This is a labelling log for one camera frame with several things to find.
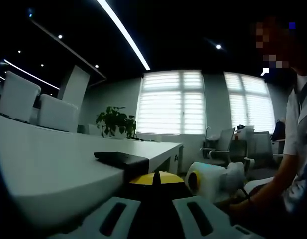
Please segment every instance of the window blinds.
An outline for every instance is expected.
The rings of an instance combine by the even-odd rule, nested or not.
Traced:
[[[204,134],[205,101],[199,71],[145,74],[138,100],[137,132]]]
[[[273,133],[275,117],[268,88],[261,78],[224,73],[231,107],[232,127],[253,125]]]

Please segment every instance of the green leaves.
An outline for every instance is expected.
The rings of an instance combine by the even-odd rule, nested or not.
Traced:
[[[104,125],[102,125],[102,137],[104,137],[104,127],[104,133],[106,135],[110,134],[115,136],[116,129],[118,127],[119,132],[121,134],[126,133],[127,138],[132,138],[134,136],[136,130],[136,121],[134,120],[135,116],[127,116],[126,114],[119,112],[120,109],[125,109],[125,107],[108,106],[105,112],[101,112],[97,116],[97,127],[99,128],[100,124],[104,123]]]

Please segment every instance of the office chair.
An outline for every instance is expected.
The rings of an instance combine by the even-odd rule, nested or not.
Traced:
[[[251,181],[274,177],[279,166],[273,159],[269,132],[247,133],[246,140],[245,173],[247,179]]]
[[[232,142],[232,138],[235,132],[235,128],[223,130],[216,145],[216,148],[201,148],[209,152],[210,159],[206,159],[207,164],[213,164],[217,166],[226,167],[230,162],[229,148]]]

